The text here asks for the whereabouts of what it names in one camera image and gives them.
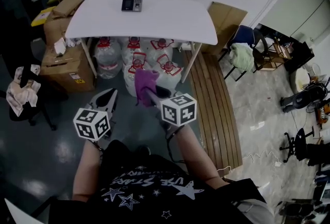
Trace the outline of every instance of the black t-shirt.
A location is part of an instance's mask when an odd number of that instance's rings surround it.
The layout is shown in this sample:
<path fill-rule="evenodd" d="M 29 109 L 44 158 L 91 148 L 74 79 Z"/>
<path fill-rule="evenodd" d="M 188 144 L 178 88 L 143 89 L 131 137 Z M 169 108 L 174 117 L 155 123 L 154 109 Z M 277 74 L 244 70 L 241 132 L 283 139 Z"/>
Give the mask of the black t-shirt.
<path fill-rule="evenodd" d="M 54 202 L 49 223 L 106 223 L 131 219 L 251 223 L 251 218 L 239 208 L 246 204 L 244 201 L 247 199 L 258 201 L 250 201 L 247 208 L 251 209 L 250 205 L 258 208 L 257 212 L 261 213 L 262 219 L 272 217 L 250 179 L 214 190 L 173 163 L 159 156 L 150 156 L 143 163 L 132 161 L 132 164 L 122 167 L 117 176 L 111 177 L 87 203 Z M 257 219 L 252 223 L 263 222 Z"/>

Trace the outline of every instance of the purple cloth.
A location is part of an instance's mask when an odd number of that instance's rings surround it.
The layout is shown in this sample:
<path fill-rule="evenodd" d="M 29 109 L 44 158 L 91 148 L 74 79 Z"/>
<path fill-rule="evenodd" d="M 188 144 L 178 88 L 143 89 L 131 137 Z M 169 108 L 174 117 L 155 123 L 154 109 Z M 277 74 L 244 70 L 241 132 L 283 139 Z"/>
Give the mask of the purple cloth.
<path fill-rule="evenodd" d="M 137 69 L 135 72 L 135 90 L 139 101 L 146 107 L 152 106 L 151 99 L 146 90 L 151 90 L 156 94 L 156 80 L 159 77 L 157 71 Z"/>

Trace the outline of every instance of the green cloth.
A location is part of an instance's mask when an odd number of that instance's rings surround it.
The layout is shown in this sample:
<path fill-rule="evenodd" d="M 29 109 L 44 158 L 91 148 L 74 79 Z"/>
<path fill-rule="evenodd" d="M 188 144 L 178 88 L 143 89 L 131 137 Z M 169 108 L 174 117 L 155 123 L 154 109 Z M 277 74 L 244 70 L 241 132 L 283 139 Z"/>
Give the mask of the green cloth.
<path fill-rule="evenodd" d="M 231 64 L 242 71 L 251 71 L 254 65 L 252 49 L 240 43 L 234 43 L 230 48 L 229 57 Z"/>

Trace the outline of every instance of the plastic water jug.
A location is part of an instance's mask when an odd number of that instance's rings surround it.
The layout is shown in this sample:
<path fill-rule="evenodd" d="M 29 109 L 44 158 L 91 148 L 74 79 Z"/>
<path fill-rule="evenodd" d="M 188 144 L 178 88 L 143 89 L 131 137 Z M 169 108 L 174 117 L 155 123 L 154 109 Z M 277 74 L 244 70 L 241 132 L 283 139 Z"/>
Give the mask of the plastic water jug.
<path fill-rule="evenodd" d="M 122 68 L 120 54 L 120 45 L 114 38 L 100 38 L 94 52 L 97 60 L 97 73 L 100 77 L 109 79 L 118 74 Z"/>
<path fill-rule="evenodd" d="M 133 53 L 133 58 L 130 64 L 127 64 L 124 69 L 124 80 L 126 88 L 130 95 L 136 97 L 135 90 L 135 72 L 137 69 L 151 70 L 150 65 L 146 62 L 146 54 L 141 52 Z"/>
<path fill-rule="evenodd" d="M 172 62 L 169 57 L 164 54 L 157 59 L 157 64 L 153 70 L 159 73 L 156 84 L 166 89 L 174 89 L 181 80 L 183 68 Z"/>
<path fill-rule="evenodd" d="M 174 43 L 173 39 L 166 40 L 164 38 L 156 40 L 151 40 L 146 50 L 142 50 L 146 53 L 146 61 L 150 66 L 154 67 L 157 64 L 157 59 L 166 54 L 170 60 L 172 60 L 173 56 L 173 48 L 172 44 Z"/>
<path fill-rule="evenodd" d="M 123 41 L 123 50 L 122 50 L 122 60 L 123 60 L 123 70 L 127 64 L 132 63 L 133 54 L 135 52 L 142 53 L 143 41 L 140 41 L 139 37 L 129 37 Z"/>

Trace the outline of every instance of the towel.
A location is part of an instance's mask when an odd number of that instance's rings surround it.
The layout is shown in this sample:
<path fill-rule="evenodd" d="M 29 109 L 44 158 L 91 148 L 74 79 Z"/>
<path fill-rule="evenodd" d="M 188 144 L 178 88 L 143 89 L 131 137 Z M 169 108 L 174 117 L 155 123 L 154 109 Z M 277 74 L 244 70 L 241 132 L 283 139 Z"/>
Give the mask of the towel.
<path fill-rule="evenodd" d="M 20 66 L 15 71 L 14 80 L 9 84 L 7 89 L 6 99 L 14 113 L 19 117 L 23 111 L 23 105 L 27 102 L 31 107 L 36 107 L 38 96 L 37 92 L 41 86 L 40 83 L 29 79 L 26 86 L 20 87 L 23 66 Z M 31 65 L 31 72 L 38 75 L 40 73 L 39 65 Z"/>
<path fill-rule="evenodd" d="M 142 104 L 146 107 L 152 106 L 151 99 L 146 92 L 146 89 L 151 90 L 156 94 L 156 80 L 158 77 L 159 73 L 157 71 L 136 70 L 134 83 L 138 103 L 139 101 L 142 101 Z"/>
<path fill-rule="evenodd" d="M 230 62 L 242 71 L 251 71 L 254 65 L 253 50 L 246 43 L 234 43 L 230 46 Z"/>

